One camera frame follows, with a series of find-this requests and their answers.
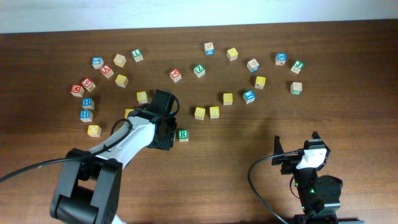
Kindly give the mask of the yellow letter C block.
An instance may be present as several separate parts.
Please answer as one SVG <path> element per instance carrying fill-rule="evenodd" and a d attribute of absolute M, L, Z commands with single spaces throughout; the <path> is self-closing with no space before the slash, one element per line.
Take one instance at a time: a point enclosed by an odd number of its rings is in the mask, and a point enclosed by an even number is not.
<path fill-rule="evenodd" d="M 139 104 L 148 103 L 147 93 L 145 91 L 139 91 L 136 93 L 136 95 L 137 95 L 137 101 L 139 102 Z"/>

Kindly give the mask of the red letter A block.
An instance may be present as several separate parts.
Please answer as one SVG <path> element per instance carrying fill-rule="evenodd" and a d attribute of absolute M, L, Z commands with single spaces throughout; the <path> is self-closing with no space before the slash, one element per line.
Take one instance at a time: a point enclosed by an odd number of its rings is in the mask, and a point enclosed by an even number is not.
<path fill-rule="evenodd" d="M 176 68 L 169 72 L 169 76 L 175 83 L 177 83 L 182 78 L 181 72 Z"/>

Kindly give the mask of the green letter R block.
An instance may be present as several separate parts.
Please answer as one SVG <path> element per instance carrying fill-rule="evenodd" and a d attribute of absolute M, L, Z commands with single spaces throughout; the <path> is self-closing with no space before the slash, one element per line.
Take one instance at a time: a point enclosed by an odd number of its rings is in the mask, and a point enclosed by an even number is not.
<path fill-rule="evenodd" d="M 178 131 L 178 140 L 180 142 L 188 142 L 189 141 L 189 132 L 187 129 L 181 129 Z"/>

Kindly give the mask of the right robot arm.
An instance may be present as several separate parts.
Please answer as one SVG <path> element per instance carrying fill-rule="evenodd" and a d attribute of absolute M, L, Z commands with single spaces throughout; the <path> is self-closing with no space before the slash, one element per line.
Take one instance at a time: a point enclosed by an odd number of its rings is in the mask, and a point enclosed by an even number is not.
<path fill-rule="evenodd" d="M 343 181 L 330 175 L 318 176 L 330 155 L 329 147 L 315 131 L 303 148 L 288 154 L 282 149 L 280 137 L 274 137 L 274 158 L 271 164 L 281 166 L 282 175 L 292 175 L 303 214 L 295 215 L 294 223 L 364 223 L 347 218 L 339 220 L 336 211 L 341 207 Z"/>

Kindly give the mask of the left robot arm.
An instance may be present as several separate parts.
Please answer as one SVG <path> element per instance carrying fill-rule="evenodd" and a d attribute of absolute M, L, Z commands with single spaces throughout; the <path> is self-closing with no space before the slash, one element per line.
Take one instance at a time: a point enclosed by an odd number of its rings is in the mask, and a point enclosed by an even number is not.
<path fill-rule="evenodd" d="M 173 94 L 156 90 L 126 118 L 115 122 L 109 138 L 87 151 L 66 155 L 50 204 L 50 216 L 64 223 L 121 223 L 117 216 L 123 169 L 143 148 L 168 151 L 177 130 Z"/>

